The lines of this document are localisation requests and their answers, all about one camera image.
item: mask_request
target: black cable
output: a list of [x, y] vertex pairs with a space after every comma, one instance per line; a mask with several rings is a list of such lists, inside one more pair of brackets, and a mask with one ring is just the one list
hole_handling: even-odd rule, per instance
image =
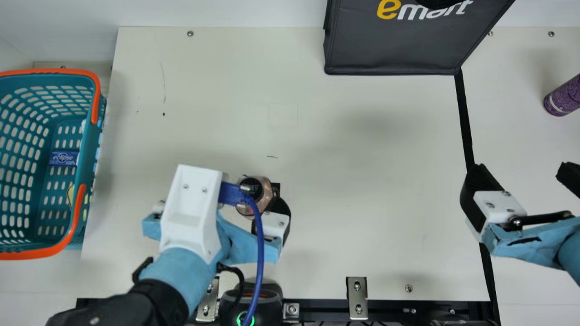
[[237, 275], [238, 280], [240, 281], [240, 286], [238, 288], [238, 295], [235, 296], [234, 303], [230, 306], [230, 308], [227, 311], [224, 311], [224, 312], [219, 311], [219, 314], [216, 316], [214, 323], [219, 321], [221, 316], [225, 316], [225, 315], [229, 314], [240, 303], [240, 300], [242, 299], [242, 296], [244, 295], [245, 278], [244, 278], [244, 274], [242, 273], [242, 271], [237, 267], [230, 267], [230, 266], [226, 266], [222, 263], [217, 263], [217, 272], [221, 273], [223, 271], [228, 271], [230, 273], [234, 273], [235, 275]]

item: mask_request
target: metal clamp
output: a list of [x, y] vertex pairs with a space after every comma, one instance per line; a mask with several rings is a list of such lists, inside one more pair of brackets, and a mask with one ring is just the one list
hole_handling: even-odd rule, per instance
[[282, 311], [282, 319], [286, 320], [297, 320], [300, 316], [300, 304], [298, 303], [285, 303], [284, 309]]
[[367, 278], [347, 277], [346, 297], [349, 301], [349, 316], [351, 320], [367, 320]]
[[210, 323], [216, 320], [218, 313], [218, 293], [219, 293], [219, 278], [214, 278], [209, 284], [208, 289], [201, 297], [200, 305], [197, 306], [197, 316], [195, 321], [202, 323]]

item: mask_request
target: white table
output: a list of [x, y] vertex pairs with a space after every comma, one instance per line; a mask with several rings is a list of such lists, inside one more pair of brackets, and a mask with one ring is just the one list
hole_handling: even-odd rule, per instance
[[[563, 161], [580, 163], [580, 113], [556, 118], [542, 108], [580, 73], [579, 57], [578, 28], [496, 28], [463, 66], [475, 161], [528, 214], [580, 214], [580, 199], [555, 177]], [[567, 273], [508, 258], [493, 265], [505, 325], [578, 324], [580, 289]]]
[[325, 75], [319, 28], [187, 30], [119, 30], [79, 294], [125, 291], [157, 253], [140, 221], [182, 163], [281, 182], [292, 229], [266, 276], [287, 298], [366, 276], [370, 299], [488, 300], [452, 77]]

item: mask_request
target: cable connector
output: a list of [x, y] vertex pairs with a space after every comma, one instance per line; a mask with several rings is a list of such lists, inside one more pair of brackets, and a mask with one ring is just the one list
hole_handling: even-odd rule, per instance
[[222, 204], [236, 206], [238, 203], [247, 202], [249, 198], [249, 195], [239, 185], [222, 182], [217, 201]]

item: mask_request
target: white wall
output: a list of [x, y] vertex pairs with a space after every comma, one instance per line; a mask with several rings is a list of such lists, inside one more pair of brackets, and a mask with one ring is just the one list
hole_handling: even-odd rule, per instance
[[32, 60], [0, 37], [0, 71], [32, 68]]
[[[110, 61], [119, 26], [321, 27], [326, 1], [11, 0], [0, 30], [34, 61]], [[517, 0], [499, 25], [580, 26], [578, 13], [577, 0]]]

